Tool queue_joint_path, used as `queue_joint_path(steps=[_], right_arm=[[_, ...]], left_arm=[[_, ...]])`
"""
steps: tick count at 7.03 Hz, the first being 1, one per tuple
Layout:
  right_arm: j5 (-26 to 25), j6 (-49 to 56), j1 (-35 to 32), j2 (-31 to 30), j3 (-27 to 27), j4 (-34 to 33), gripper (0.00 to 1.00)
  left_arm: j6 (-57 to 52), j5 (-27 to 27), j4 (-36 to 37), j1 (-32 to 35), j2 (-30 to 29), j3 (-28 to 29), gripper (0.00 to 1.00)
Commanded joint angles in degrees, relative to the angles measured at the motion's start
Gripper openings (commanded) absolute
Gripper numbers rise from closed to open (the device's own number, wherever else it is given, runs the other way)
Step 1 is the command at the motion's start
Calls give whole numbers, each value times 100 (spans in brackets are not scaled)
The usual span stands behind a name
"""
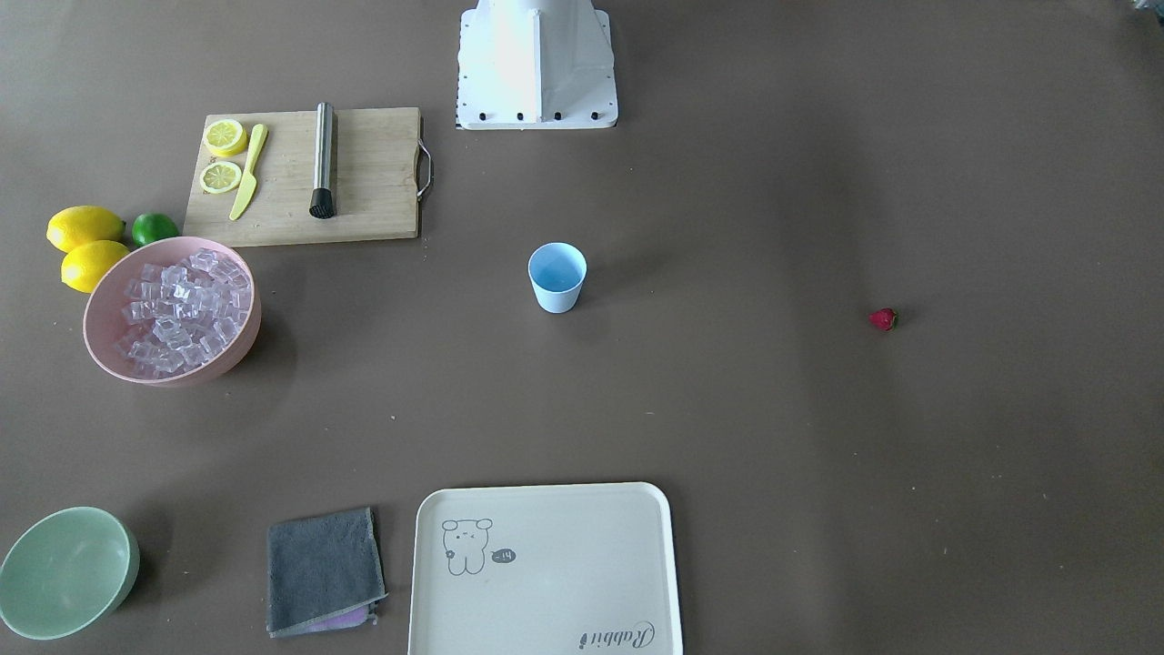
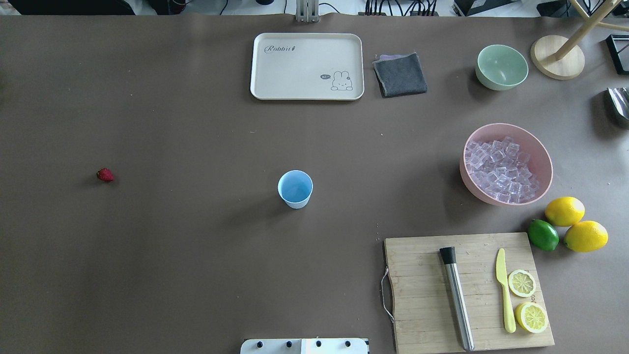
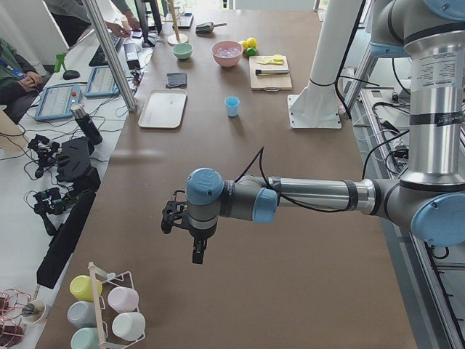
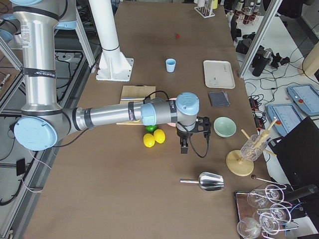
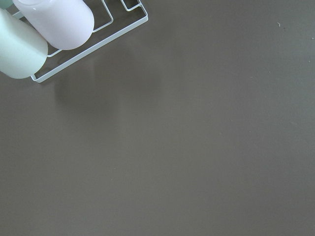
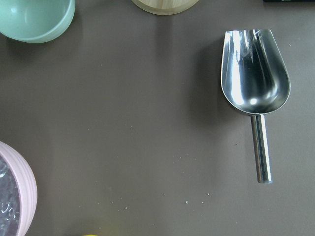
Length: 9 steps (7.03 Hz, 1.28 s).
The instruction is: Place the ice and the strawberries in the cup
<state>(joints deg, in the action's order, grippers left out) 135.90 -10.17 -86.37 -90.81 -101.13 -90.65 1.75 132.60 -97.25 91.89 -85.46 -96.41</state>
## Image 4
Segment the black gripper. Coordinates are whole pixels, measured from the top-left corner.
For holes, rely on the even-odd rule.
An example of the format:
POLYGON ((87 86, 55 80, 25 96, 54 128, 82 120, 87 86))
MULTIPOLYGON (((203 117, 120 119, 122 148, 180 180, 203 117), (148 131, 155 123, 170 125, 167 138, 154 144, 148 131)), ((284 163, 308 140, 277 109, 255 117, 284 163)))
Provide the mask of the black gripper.
POLYGON ((180 153, 188 153, 188 139, 193 134, 203 134, 207 142, 211 135, 211 121, 209 117, 197 117, 195 122, 191 125, 185 125, 180 122, 176 123, 177 135, 180 137, 180 153))

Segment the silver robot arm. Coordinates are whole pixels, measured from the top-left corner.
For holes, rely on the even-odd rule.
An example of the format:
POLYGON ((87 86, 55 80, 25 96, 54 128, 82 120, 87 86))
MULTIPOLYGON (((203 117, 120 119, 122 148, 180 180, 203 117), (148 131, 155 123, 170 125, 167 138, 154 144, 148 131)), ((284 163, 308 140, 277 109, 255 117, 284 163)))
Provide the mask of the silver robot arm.
POLYGON ((102 108, 62 108, 56 95, 54 30, 76 28, 76 2, 14 0, 12 6, 20 22, 26 88, 26 103, 14 126, 14 136, 25 148, 46 150, 76 131, 136 120, 144 125, 174 123, 182 153, 192 145, 193 134, 210 138, 209 118, 198 116, 199 98, 191 92, 179 94, 176 100, 146 97, 102 108))

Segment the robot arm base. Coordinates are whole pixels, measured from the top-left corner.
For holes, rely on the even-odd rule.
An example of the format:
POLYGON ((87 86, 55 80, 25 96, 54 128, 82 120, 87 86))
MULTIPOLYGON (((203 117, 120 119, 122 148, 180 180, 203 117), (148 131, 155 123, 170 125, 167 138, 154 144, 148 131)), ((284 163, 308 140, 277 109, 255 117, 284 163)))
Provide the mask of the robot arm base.
POLYGON ((11 49, 22 49, 20 22, 12 13, 0 16, 0 36, 11 49))

